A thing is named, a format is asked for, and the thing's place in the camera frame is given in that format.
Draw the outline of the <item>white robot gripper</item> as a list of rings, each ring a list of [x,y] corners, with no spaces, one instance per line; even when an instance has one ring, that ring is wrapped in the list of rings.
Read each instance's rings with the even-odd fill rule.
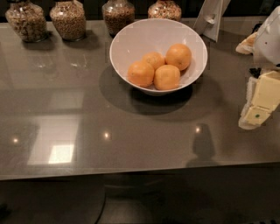
[[[241,54],[254,52],[257,32],[246,37],[235,50]],[[280,6],[262,23],[256,41],[262,68],[280,69]],[[239,127],[253,130],[260,127],[280,105],[280,73],[268,71],[258,78],[250,77],[247,84],[246,104],[241,111]]]

